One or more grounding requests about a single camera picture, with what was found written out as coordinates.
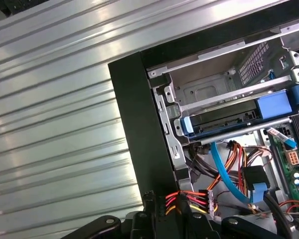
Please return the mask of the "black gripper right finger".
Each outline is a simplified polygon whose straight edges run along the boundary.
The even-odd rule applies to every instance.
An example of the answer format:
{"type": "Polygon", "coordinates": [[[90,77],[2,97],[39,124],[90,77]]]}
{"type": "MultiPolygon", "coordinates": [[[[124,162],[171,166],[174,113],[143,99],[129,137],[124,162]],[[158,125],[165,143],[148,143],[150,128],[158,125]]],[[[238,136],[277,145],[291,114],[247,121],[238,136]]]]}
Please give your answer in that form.
{"type": "Polygon", "coordinates": [[[240,217],[227,217],[212,225],[202,213],[194,213],[184,193],[178,193],[178,219],[184,239],[279,239],[280,236],[240,217]]]}

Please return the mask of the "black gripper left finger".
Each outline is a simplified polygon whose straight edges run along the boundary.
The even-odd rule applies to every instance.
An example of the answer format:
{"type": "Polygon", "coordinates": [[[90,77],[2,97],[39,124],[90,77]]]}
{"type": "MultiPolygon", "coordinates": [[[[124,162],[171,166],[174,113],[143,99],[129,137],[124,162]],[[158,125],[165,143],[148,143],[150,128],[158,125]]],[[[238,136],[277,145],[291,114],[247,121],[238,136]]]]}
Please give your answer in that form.
{"type": "Polygon", "coordinates": [[[101,216],[71,232],[71,239],[154,239],[158,197],[153,191],[142,196],[144,209],[126,214],[122,221],[113,215],[101,216]]]}

